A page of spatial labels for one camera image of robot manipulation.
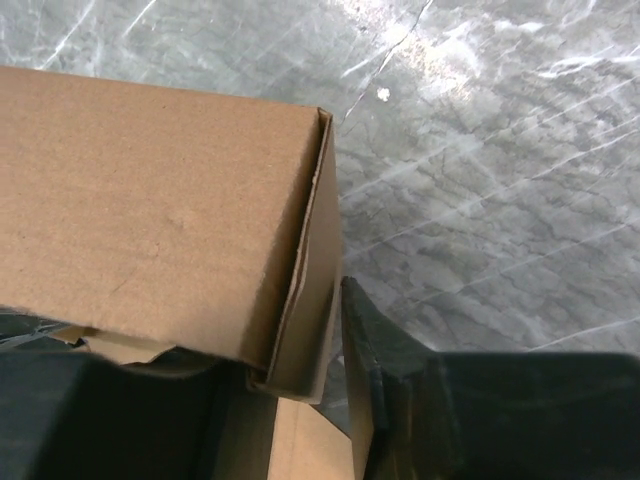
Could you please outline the brown cardboard box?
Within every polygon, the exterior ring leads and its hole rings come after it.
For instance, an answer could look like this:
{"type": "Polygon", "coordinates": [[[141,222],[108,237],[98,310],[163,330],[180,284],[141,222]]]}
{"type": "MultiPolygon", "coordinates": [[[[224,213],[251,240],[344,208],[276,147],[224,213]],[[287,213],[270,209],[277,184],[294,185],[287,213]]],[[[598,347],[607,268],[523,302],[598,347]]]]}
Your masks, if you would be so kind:
{"type": "Polygon", "coordinates": [[[353,477],[315,408],[341,260],[325,110],[2,68],[1,317],[64,343],[7,351],[234,364],[210,479],[353,477]]]}

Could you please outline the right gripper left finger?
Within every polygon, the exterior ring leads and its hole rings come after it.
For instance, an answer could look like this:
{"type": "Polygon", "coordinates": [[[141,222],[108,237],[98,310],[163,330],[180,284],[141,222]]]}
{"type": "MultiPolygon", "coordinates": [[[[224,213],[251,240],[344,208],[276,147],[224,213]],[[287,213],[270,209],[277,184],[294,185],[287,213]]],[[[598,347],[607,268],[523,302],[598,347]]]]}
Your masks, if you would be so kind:
{"type": "Polygon", "coordinates": [[[210,479],[234,364],[191,372],[88,353],[1,355],[4,479],[210,479]]]}

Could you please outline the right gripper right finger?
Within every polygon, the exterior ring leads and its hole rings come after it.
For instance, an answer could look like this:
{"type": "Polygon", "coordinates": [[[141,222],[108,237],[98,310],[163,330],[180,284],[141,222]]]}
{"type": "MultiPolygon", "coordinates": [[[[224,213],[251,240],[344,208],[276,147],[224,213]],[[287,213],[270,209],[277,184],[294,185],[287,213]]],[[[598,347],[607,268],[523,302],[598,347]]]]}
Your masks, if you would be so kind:
{"type": "Polygon", "coordinates": [[[635,479],[639,360],[437,352],[341,282],[359,479],[635,479]]]}

